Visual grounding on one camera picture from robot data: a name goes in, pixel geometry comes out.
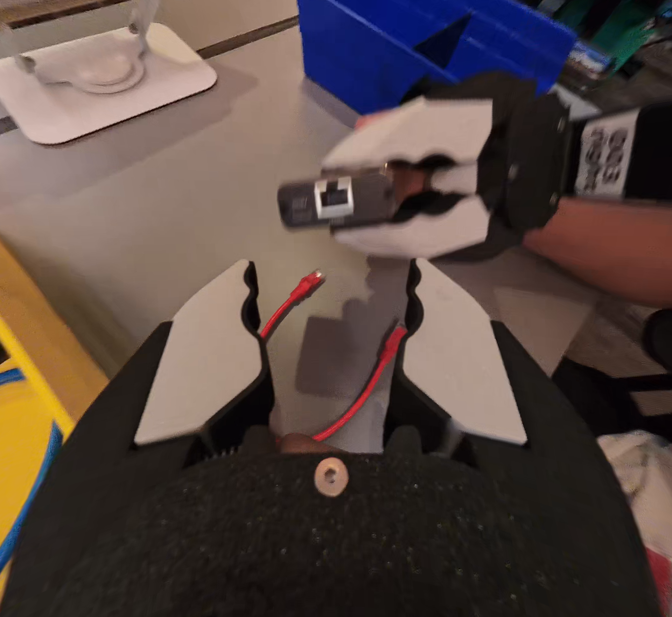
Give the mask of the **person's right forearm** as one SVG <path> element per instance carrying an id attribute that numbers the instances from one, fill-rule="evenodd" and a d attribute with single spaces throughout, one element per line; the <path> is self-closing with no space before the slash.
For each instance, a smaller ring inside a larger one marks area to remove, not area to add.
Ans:
<path id="1" fill-rule="evenodd" d="M 671 307 L 671 207 L 563 197 L 529 251 L 604 293 Z"/>

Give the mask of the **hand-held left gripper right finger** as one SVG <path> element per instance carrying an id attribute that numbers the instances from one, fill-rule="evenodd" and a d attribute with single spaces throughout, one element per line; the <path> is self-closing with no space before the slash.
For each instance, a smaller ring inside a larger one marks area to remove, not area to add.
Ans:
<path id="1" fill-rule="evenodd" d="M 408 270 L 406 335 L 394 362 L 383 446 L 405 426 L 423 453 L 465 436 L 523 446 L 527 434 L 488 313 L 425 259 Z"/>

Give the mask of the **yellow plastic bin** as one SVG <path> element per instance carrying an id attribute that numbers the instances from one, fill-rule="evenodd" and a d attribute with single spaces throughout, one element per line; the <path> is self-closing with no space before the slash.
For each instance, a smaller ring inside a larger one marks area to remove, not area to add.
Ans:
<path id="1" fill-rule="evenodd" d="M 1 595 L 46 473 L 107 385 L 96 361 L 1 243 Z"/>

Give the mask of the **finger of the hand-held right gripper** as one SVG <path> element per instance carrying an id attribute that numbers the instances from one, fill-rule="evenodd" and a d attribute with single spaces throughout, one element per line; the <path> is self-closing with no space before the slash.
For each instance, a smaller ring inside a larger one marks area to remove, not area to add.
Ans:
<path id="1" fill-rule="evenodd" d="M 322 175 L 354 174 L 387 164 L 475 167 L 493 129 L 492 99 L 418 97 L 360 117 L 322 160 Z"/>
<path id="2" fill-rule="evenodd" d="M 401 223 L 342 228 L 334 239 L 369 257 L 432 259 L 485 242 L 491 213 L 472 195 L 438 214 L 419 214 Z"/>

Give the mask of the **black board on white stand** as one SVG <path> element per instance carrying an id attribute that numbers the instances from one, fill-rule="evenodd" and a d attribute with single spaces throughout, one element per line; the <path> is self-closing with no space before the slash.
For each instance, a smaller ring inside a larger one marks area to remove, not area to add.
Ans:
<path id="1" fill-rule="evenodd" d="M 104 0 L 1 0 L 1 112 L 41 145 L 59 145 L 210 89 L 214 70 L 136 0 L 114 30 L 26 50 L 11 24 Z"/>

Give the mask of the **small black bin divider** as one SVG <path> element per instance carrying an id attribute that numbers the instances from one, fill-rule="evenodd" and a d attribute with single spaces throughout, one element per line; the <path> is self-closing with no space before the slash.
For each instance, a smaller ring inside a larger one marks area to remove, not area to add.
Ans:
<path id="1" fill-rule="evenodd" d="M 413 48 L 414 52 L 440 69 L 445 70 L 458 48 L 462 35 L 472 17 L 473 13 L 471 11 L 467 12 L 440 31 L 433 33 L 424 41 L 416 44 Z"/>

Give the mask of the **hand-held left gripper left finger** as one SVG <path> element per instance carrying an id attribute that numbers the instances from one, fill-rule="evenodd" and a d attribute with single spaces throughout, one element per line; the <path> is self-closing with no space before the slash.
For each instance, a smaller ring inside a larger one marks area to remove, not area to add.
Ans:
<path id="1" fill-rule="evenodd" d="M 275 396 L 257 297 L 255 264 L 241 259 L 177 311 L 136 445 L 200 436 L 229 452 L 249 428 L 268 426 Z"/>

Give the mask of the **blue plastic bin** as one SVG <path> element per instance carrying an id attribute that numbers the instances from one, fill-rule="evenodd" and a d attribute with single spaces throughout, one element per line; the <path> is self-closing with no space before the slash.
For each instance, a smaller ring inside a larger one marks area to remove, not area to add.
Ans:
<path id="1" fill-rule="evenodd" d="M 304 73 L 361 115 L 394 108 L 421 79 L 507 72 L 547 92 L 576 34 L 516 0 L 297 0 Z M 471 11 L 445 70 L 416 44 Z"/>

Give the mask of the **black ethernet port adapter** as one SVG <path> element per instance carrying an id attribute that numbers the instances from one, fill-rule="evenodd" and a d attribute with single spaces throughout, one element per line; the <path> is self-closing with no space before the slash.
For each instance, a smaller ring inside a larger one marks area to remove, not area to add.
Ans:
<path id="1" fill-rule="evenodd" d="M 385 168 L 327 171 L 281 184 L 276 197 L 287 229 L 373 226 L 391 220 L 399 208 L 393 178 Z"/>

